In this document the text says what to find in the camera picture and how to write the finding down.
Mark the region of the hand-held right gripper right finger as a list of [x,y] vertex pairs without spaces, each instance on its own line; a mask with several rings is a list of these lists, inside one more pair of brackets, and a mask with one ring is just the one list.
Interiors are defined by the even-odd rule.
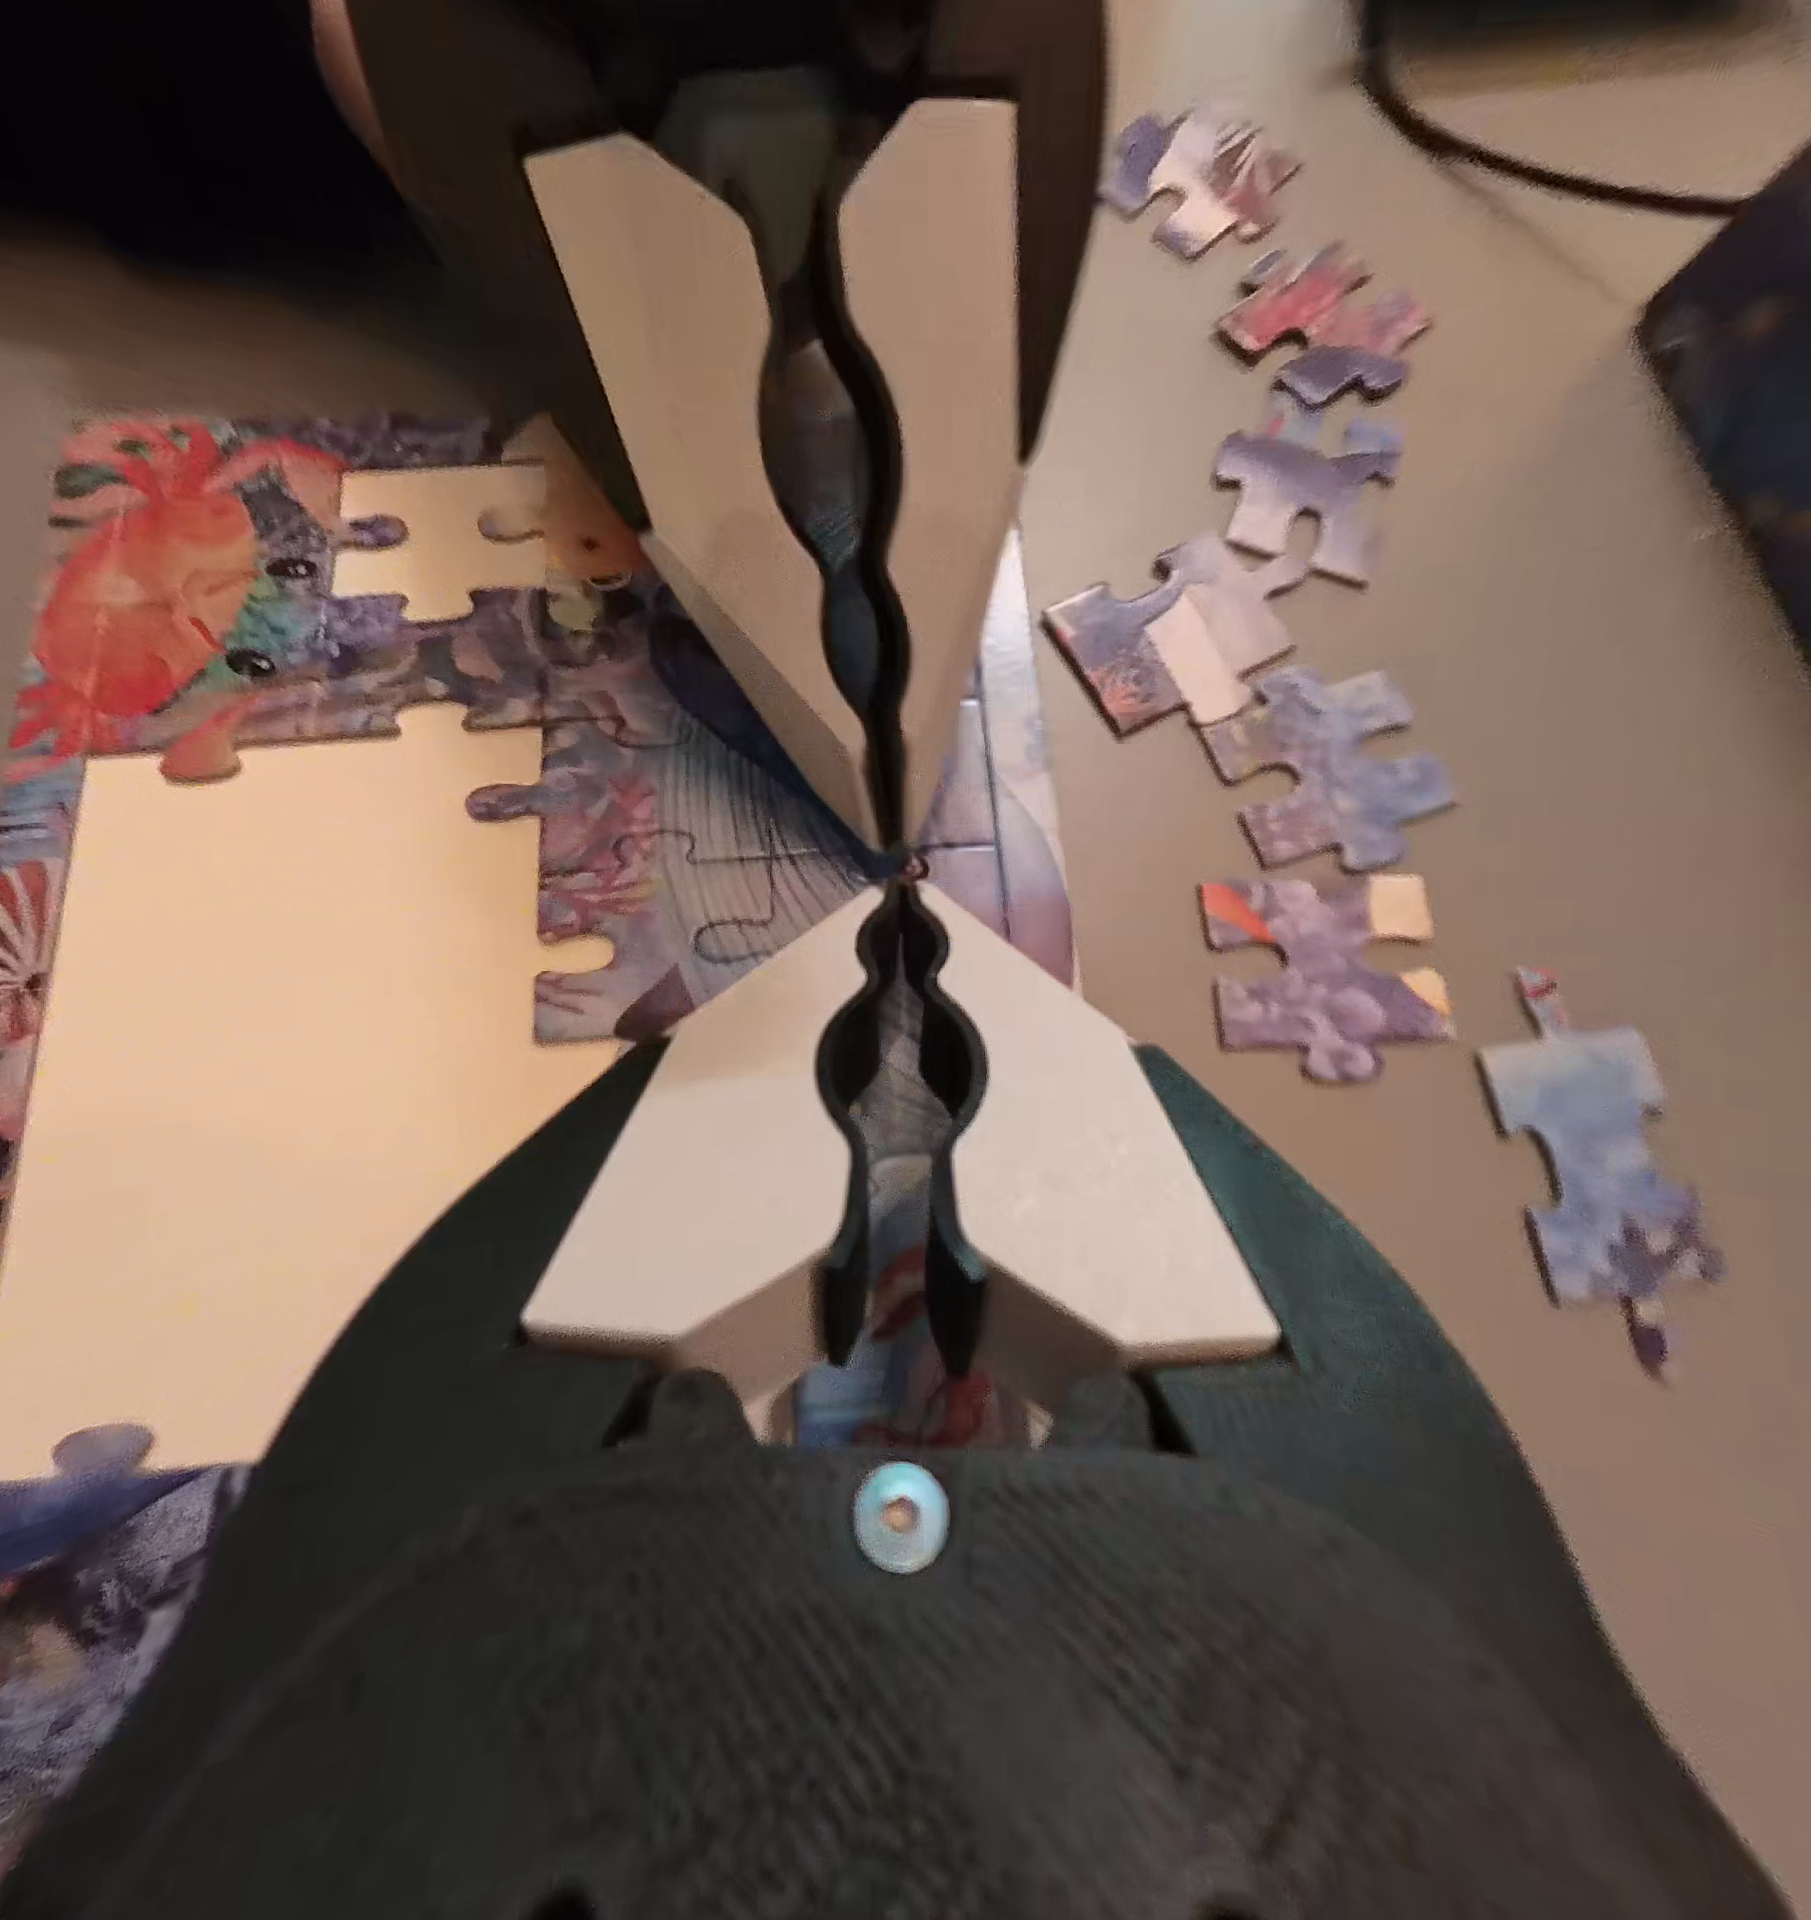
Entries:
[[977,1357],[1063,1411],[1081,1379],[1277,1350],[1277,1314],[1132,1037],[941,890],[933,985],[986,1051],[951,1146],[958,1225],[986,1265]]

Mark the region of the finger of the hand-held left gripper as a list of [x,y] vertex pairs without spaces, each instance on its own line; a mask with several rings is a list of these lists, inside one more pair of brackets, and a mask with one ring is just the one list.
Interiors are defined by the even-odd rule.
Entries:
[[887,852],[821,563],[767,469],[772,308],[749,221],[615,131],[525,161],[640,494],[640,542],[818,799]]
[[1018,498],[1017,108],[921,99],[846,186],[846,315],[895,419],[885,539],[904,613],[904,836],[917,841],[977,666]]

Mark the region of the row of loose jigsaw pieces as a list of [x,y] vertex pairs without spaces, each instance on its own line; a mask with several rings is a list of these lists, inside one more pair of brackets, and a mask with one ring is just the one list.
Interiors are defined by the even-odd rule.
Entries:
[[[1247,803],[1247,841],[1273,874],[1333,858],[1345,879],[1406,872],[1411,829],[1459,801],[1432,754],[1377,754],[1415,723],[1381,671],[1329,680],[1287,664],[1294,639],[1277,600],[1320,576],[1374,579],[1368,492],[1398,480],[1402,442],[1377,413],[1406,379],[1430,314],[1405,292],[1369,295],[1372,272],[1343,244],[1261,253],[1239,275],[1215,338],[1247,365],[1284,348],[1268,408],[1229,433],[1213,486],[1229,496],[1224,532],[1181,541],[1157,584],[1121,598],[1083,589],[1042,613],[1117,735],[1180,713],[1222,780],[1284,773],[1284,798]],[[1672,1377],[1667,1298],[1716,1284],[1724,1258],[1694,1188],[1670,1179],[1647,1139],[1665,1090],[1635,1026],[1577,1026],[1558,978],[1518,969],[1531,1037],[1485,1045],[1480,1078],[1498,1130],[1531,1138],[1553,1185],[1527,1210],[1542,1282],[1562,1309],[1613,1309],[1639,1367]]]

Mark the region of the purple bubble puzzle piece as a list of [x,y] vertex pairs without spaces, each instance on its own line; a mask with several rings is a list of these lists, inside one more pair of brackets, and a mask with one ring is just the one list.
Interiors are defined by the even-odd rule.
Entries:
[[1317,1083],[1365,1086],[1381,1074],[1389,1045],[1456,1036],[1443,973],[1383,973],[1372,961],[1374,948],[1434,942],[1423,876],[1206,881],[1199,912],[1211,951],[1277,958],[1275,973],[1215,978],[1217,1037],[1229,1051],[1292,1051]]

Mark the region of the blue mottled puzzle piece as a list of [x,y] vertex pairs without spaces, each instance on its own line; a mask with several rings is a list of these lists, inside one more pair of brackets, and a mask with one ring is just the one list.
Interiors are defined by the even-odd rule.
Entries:
[[958,1147],[982,1114],[989,1056],[943,977],[957,930],[919,858],[854,930],[863,980],[821,1044],[850,1185],[818,1284],[822,1357],[794,1393],[801,1446],[1031,1451],[1046,1430],[988,1366],[994,1284],[966,1232]]

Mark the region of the illustrated puzzle box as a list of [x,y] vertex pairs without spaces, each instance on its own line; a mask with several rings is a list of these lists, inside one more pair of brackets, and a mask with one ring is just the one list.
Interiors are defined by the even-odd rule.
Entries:
[[1811,671],[1811,143],[1655,295],[1639,348]]

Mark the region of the sea animal jigsaw puzzle board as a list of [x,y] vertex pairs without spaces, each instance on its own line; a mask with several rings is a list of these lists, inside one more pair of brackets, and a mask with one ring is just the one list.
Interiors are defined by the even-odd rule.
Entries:
[[434,1216],[869,881],[556,430],[108,419],[0,785],[0,1884]]

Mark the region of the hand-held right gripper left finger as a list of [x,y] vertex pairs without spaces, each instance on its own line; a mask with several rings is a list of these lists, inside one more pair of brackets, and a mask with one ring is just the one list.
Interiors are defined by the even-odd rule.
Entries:
[[822,1361],[854,1147],[821,1044],[871,984],[855,944],[884,900],[864,890],[678,1022],[535,1284],[535,1344],[703,1369],[748,1404]]

